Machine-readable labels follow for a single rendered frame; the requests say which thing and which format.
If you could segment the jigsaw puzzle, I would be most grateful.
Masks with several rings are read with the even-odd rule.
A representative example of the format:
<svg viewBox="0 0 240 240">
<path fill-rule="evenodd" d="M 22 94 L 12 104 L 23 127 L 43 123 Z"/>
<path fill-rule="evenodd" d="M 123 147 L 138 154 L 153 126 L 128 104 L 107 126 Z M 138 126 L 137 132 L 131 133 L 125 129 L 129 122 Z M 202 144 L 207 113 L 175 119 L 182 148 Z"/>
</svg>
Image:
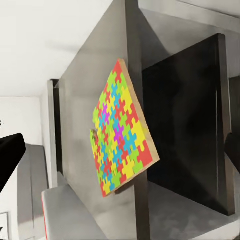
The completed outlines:
<svg viewBox="0 0 240 240">
<path fill-rule="evenodd" d="M 90 130 L 103 197 L 160 160 L 124 59 L 118 59 L 93 113 Z"/>
</svg>

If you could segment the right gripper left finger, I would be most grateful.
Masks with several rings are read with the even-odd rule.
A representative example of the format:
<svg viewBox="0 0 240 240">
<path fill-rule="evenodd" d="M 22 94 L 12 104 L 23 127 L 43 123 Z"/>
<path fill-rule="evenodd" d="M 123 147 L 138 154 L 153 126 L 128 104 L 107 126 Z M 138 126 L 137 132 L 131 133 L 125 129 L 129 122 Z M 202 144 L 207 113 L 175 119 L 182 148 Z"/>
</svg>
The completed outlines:
<svg viewBox="0 0 240 240">
<path fill-rule="evenodd" d="M 25 153 L 26 143 L 22 133 L 0 138 L 0 193 Z"/>
</svg>

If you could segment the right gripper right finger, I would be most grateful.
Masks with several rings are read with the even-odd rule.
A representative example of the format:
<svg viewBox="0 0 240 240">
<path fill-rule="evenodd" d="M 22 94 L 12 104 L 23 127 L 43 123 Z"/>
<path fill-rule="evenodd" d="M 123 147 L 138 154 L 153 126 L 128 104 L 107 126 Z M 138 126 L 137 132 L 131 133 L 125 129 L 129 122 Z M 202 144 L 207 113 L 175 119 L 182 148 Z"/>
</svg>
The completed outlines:
<svg viewBox="0 0 240 240">
<path fill-rule="evenodd" d="M 224 151 L 240 173 L 240 135 L 229 133 L 227 135 Z"/>
</svg>

